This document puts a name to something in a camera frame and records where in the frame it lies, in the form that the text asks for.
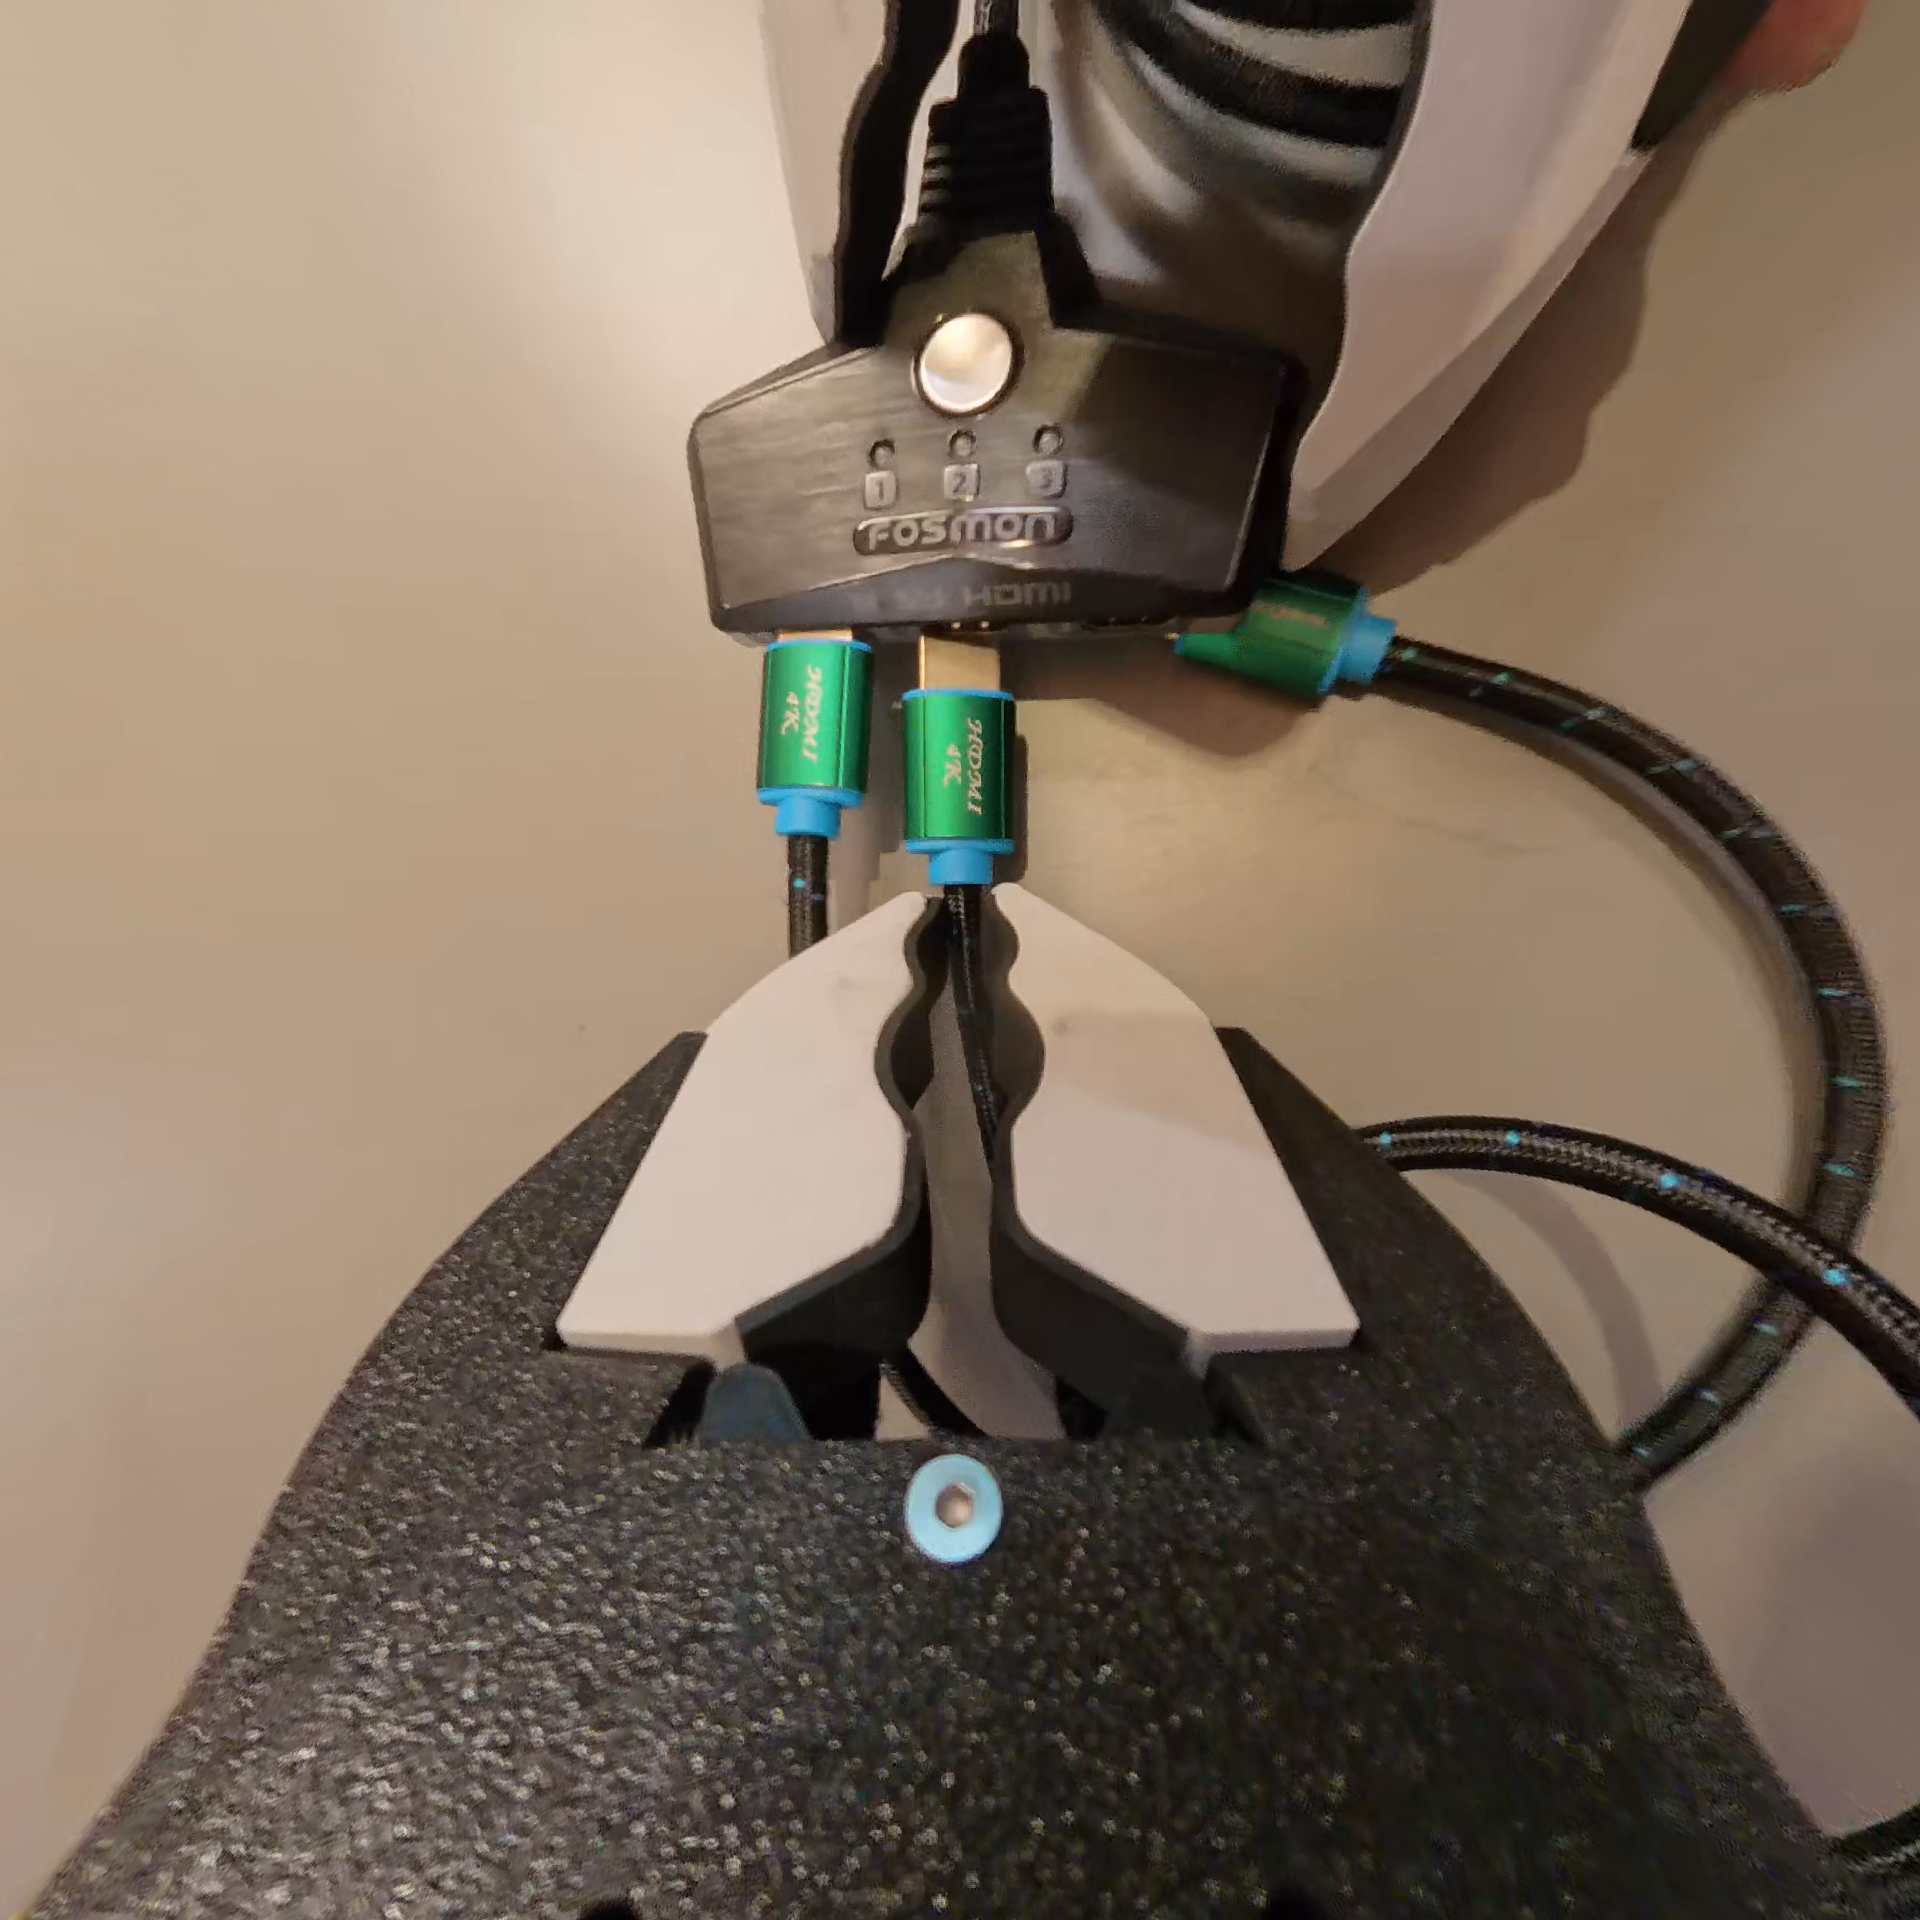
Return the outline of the black video switch box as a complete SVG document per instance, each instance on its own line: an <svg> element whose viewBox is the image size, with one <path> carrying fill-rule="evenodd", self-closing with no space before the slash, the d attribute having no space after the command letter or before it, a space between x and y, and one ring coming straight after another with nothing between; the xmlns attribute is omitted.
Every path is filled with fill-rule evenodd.
<svg viewBox="0 0 1920 1920"><path fill-rule="evenodd" d="M1147 628L1237 613L1281 552L1301 366L1099 292L1019 7L961 7L883 336L689 431L720 633Z"/></svg>

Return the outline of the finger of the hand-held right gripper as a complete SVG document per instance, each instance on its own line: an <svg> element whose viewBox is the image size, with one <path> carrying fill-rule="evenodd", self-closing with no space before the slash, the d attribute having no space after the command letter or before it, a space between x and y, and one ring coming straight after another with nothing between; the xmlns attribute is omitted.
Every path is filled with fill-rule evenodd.
<svg viewBox="0 0 1920 1920"><path fill-rule="evenodd" d="M1445 437L1750 33L1747 1L1432 1L1291 462L1286 564Z"/></svg>
<svg viewBox="0 0 1920 1920"><path fill-rule="evenodd" d="M904 260L927 104L959 1L761 1L790 216L819 351L875 344Z"/></svg>

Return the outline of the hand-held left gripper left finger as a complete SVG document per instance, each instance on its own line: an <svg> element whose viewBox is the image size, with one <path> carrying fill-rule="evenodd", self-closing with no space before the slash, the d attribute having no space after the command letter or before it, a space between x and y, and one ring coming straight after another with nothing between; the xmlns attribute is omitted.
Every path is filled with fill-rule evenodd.
<svg viewBox="0 0 1920 1920"><path fill-rule="evenodd" d="M899 895L790 958L705 1033L559 1319L577 1353L752 1361L817 1408L930 1296L938 902Z"/></svg>

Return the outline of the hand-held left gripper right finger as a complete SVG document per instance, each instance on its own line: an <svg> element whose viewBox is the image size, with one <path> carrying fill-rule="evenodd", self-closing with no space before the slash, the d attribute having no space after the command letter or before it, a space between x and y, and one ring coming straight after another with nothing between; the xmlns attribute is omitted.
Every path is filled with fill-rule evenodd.
<svg viewBox="0 0 1920 1920"><path fill-rule="evenodd" d="M1022 884L992 899L992 1307L1104 1413L1361 1319L1199 1000Z"/></svg>

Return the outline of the person's right hand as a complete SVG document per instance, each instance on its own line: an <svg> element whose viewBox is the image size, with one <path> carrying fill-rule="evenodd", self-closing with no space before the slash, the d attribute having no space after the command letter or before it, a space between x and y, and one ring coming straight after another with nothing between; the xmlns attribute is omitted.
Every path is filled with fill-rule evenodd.
<svg viewBox="0 0 1920 1920"><path fill-rule="evenodd" d="M1713 80L1727 97L1791 92L1829 72L1858 36L1867 1L1769 1Z"/></svg>

